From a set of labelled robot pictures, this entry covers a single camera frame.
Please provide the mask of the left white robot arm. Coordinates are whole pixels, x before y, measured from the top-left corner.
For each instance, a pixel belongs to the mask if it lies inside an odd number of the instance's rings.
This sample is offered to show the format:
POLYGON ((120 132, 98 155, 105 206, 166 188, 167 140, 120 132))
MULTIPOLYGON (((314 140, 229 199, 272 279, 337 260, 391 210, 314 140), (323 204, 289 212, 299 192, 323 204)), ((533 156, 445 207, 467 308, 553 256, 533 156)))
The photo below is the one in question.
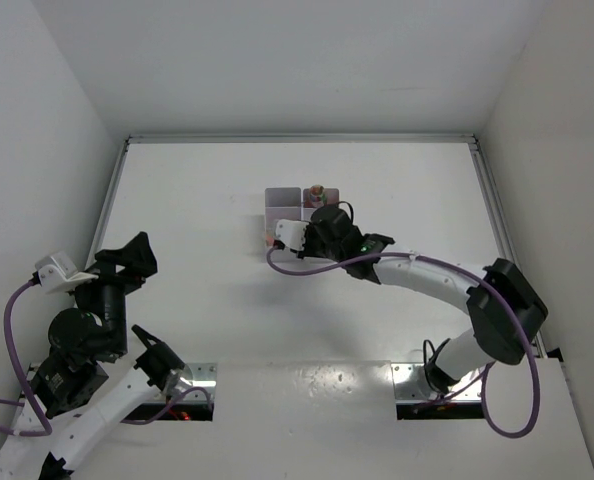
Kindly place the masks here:
POLYGON ((86 269, 63 252, 35 265, 6 302, 3 331, 21 397, 0 448, 0 479, 68 479, 88 453, 143 402, 173 389, 185 368, 161 339, 127 323, 126 298, 158 271, 147 233, 104 249, 86 269), (49 353, 32 371, 12 329, 16 301, 33 287, 74 300, 47 332, 49 353))

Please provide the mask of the colourful glue stick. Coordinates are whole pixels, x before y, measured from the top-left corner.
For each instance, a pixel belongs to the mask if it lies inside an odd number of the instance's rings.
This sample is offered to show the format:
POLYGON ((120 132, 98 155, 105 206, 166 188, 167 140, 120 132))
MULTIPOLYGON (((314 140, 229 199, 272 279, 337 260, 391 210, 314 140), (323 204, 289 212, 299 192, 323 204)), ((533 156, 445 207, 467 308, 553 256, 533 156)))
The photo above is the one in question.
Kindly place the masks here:
POLYGON ((308 189, 308 203, 313 208, 321 208, 327 203, 326 189, 323 185, 313 185, 308 189))

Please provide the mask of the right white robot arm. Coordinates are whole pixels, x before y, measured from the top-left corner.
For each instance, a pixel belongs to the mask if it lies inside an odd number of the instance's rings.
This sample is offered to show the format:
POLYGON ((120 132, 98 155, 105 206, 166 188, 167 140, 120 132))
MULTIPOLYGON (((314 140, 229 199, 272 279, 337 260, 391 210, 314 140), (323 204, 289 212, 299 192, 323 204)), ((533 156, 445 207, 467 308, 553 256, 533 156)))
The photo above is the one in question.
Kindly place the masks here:
POLYGON ((343 265, 351 277, 403 287, 445 302, 468 315, 471 327, 444 341, 425 362, 427 387, 446 394, 467 373, 491 362, 519 364, 525 350, 507 303, 528 341, 533 341, 548 309, 513 262, 452 270, 446 262, 423 260, 388 236, 362 233, 335 205, 316 210, 304 231, 300 257, 325 258, 343 265))

